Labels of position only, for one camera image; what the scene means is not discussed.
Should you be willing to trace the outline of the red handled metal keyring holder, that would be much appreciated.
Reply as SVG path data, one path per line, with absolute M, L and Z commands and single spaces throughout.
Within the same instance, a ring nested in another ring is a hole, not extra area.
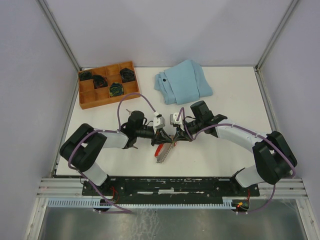
M 162 143 L 160 144 L 155 153 L 154 157 L 156 159 L 157 164 L 162 164 L 165 159 L 167 158 L 168 154 L 170 151 L 177 145 L 177 142 L 172 142 L 172 143 Z

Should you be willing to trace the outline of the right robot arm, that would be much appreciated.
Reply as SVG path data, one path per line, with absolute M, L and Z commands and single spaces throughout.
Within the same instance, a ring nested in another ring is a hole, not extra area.
M 284 136 L 278 132 L 264 133 L 240 126 L 227 116 L 214 115 L 201 100 L 191 105 L 194 115 L 186 121 L 185 110 L 170 115 L 170 124 L 176 128 L 177 141 L 194 141 L 200 133 L 230 141 L 253 154 L 254 165 L 238 170 L 229 183 L 231 193 L 242 195 L 248 187 L 266 182 L 275 185 L 283 178 L 294 178 L 298 164 Z

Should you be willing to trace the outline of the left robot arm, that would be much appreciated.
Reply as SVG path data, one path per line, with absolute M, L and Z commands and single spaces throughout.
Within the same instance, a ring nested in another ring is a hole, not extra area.
M 173 142 L 164 130 L 165 119 L 161 114 L 155 115 L 153 126 L 148 126 L 145 119 L 143 112 L 132 111 L 118 131 L 94 129 L 83 123 L 60 147 L 59 154 L 71 169 L 93 183 L 93 189 L 99 195 L 106 195 L 111 189 L 111 183 L 107 180 L 109 176 L 96 163 L 102 149 L 129 149 L 134 147 L 137 138 L 150 139 L 152 146 Z

